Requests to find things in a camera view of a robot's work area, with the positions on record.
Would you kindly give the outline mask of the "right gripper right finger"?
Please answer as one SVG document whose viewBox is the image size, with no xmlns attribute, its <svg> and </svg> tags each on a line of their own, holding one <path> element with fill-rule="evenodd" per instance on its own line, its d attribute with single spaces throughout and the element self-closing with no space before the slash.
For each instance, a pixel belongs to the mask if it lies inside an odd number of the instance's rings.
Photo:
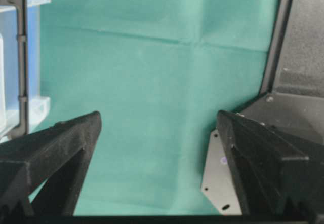
<svg viewBox="0 0 324 224">
<path fill-rule="evenodd" d="M 323 146 L 221 110 L 217 113 L 243 214 L 323 216 Z"/>
</svg>

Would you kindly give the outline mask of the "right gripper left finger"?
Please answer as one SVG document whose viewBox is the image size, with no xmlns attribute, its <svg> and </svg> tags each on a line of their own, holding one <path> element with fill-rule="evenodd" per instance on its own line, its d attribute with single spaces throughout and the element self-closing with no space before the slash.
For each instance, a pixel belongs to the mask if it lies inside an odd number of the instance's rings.
<svg viewBox="0 0 324 224">
<path fill-rule="evenodd" d="M 1 216 L 73 215 L 101 128 L 94 111 L 1 143 Z"/>
</svg>

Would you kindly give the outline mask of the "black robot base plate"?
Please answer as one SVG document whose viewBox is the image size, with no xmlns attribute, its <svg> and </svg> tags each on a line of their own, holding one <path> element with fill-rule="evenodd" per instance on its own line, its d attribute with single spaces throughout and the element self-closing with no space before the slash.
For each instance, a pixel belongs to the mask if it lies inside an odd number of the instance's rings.
<svg viewBox="0 0 324 224">
<path fill-rule="evenodd" d="M 280 0 L 259 95 L 230 113 L 323 146 L 323 0 Z M 217 123 L 201 190 L 221 214 L 249 215 L 241 211 Z"/>
</svg>

